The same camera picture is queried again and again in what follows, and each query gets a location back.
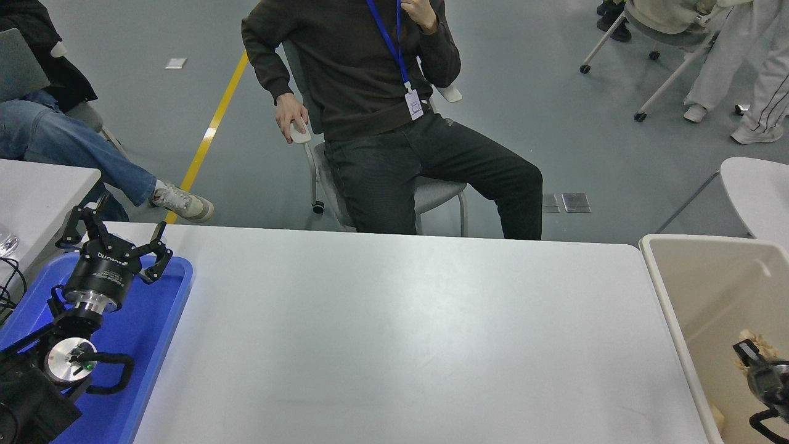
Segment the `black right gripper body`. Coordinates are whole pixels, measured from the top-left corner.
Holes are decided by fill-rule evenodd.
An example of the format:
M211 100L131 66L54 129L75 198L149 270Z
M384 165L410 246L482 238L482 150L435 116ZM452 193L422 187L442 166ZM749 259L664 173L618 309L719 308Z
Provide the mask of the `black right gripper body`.
M787 361L757 363L747 370L747 381L753 396L768 408L787 409Z

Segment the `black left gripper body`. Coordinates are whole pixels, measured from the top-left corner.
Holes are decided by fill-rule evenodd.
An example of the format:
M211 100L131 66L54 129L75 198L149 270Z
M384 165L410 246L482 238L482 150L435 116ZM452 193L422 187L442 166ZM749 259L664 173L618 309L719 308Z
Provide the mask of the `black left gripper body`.
M136 273L141 270L140 258L132 256L136 246L124 239L113 238L108 247L99 239L82 245L81 256L64 286L64 299L75 304L77 295L94 292L107 296L113 304L122 304Z

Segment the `person's right hand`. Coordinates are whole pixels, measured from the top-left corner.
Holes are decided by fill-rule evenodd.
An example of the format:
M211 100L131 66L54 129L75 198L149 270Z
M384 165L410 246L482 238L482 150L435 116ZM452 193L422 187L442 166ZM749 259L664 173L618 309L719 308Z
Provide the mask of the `person's right hand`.
M276 123L288 144L293 143L293 133L307 135L308 110L294 93L286 92L274 99Z

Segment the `person's left hand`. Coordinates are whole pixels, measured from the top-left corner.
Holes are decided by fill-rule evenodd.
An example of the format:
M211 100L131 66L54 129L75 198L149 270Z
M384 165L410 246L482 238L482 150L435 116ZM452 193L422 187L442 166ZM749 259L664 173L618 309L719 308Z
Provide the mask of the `person's left hand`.
M438 18L431 3L426 0L401 1L400 8L416 23L423 34L431 35L438 30Z

